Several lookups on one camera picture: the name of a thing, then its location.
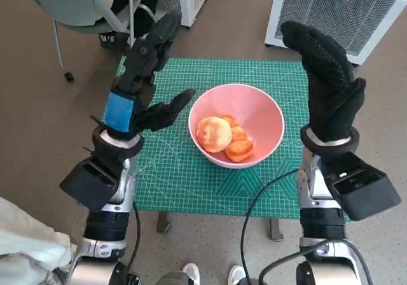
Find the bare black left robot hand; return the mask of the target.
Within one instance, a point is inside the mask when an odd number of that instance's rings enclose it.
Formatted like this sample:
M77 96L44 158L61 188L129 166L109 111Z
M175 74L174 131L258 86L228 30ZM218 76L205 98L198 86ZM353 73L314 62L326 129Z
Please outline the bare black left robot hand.
M169 49L180 26L180 14L168 12L153 25L145 39L136 39L127 52L125 71L113 82L103 118L93 117L113 138L129 140L143 130L167 128L193 98L195 90L189 88L168 104L151 104L156 92L155 73L168 62Z

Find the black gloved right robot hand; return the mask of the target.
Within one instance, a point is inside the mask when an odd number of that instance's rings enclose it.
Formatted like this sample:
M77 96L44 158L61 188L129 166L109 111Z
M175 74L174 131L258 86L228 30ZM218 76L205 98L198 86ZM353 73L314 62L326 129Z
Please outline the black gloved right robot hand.
M285 46L301 55L308 77L311 131L324 143L348 138L364 103L366 80L354 77L346 51L331 36L294 21L280 29Z

